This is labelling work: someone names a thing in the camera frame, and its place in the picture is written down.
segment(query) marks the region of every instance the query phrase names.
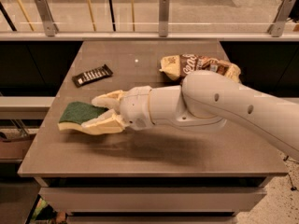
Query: black pole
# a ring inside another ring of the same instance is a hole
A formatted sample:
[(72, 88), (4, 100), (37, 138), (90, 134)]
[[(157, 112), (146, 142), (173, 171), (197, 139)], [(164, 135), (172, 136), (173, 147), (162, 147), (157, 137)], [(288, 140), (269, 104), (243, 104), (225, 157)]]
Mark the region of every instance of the black pole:
[(113, 3), (112, 3), (112, 0), (109, 0), (109, 5), (110, 5), (110, 13), (111, 13), (113, 31), (115, 32), (116, 29), (115, 29), (115, 21), (114, 21), (114, 12), (113, 12)]
[(0, 2), (0, 10), (3, 13), (3, 16), (6, 18), (7, 23), (9, 24), (10, 28), (12, 31), (17, 31), (17, 28), (15, 27), (15, 25), (13, 24), (13, 22), (11, 21), (10, 17), (8, 16), (6, 9), (3, 7), (2, 3)]

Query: gray tabletop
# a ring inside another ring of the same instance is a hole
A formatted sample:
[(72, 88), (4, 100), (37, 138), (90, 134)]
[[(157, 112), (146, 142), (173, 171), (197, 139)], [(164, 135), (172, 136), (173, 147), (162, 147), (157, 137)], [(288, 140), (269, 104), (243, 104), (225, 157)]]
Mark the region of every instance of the gray tabletop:
[[(60, 132), (58, 120), (73, 101), (134, 86), (161, 87), (163, 56), (194, 53), (226, 59), (215, 41), (86, 41), (74, 60), (19, 170), (21, 176), (263, 176), (285, 175), (276, 149), (228, 121), (217, 133), (188, 133), (168, 126), (87, 135)], [(71, 77), (106, 63), (113, 77), (77, 88)]]

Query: table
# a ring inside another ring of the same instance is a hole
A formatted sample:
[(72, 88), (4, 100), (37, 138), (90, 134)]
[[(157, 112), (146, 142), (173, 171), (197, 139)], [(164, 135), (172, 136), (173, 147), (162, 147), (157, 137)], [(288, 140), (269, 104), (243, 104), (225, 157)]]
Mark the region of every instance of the table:
[[(59, 132), (70, 102), (173, 85), (159, 72), (160, 60), (183, 53), (227, 59), (216, 39), (83, 43), (19, 170), (39, 182), (40, 195), (55, 210), (70, 215), (68, 223), (147, 222), (148, 216), (163, 223), (235, 223), (238, 212), (265, 196), (271, 178), (287, 174), (276, 149), (230, 121), (217, 133), (168, 126), (98, 136)], [(112, 77), (74, 85), (72, 76), (104, 63)]]

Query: brown chip bag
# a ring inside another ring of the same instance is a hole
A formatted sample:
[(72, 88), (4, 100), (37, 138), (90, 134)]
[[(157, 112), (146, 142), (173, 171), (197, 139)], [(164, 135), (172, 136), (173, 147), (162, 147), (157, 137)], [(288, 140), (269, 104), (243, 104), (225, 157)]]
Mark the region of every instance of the brown chip bag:
[(196, 70), (213, 71), (235, 82), (240, 82), (240, 68), (224, 60), (193, 54), (166, 56), (161, 59), (160, 71), (166, 73), (172, 80), (183, 79)]

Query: metal bracket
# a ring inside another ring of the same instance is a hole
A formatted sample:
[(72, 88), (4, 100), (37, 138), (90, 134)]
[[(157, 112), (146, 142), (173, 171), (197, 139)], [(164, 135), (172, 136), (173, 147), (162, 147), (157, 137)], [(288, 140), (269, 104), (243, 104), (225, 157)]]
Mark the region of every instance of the metal bracket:
[(159, 0), (159, 37), (168, 36), (169, 1)]
[(43, 21), (45, 34), (47, 36), (55, 36), (59, 30), (50, 13), (47, 0), (35, 0), (35, 2), (40, 18)]
[(287, 22), (287, 19), (290, 16), (292, 7), (294, 6), (296, 0), (283, 0), (278, 14), (274, 20), (274, 23), (269, 27), (268, 33), (273, 37), (282, 36), (284, 26)]

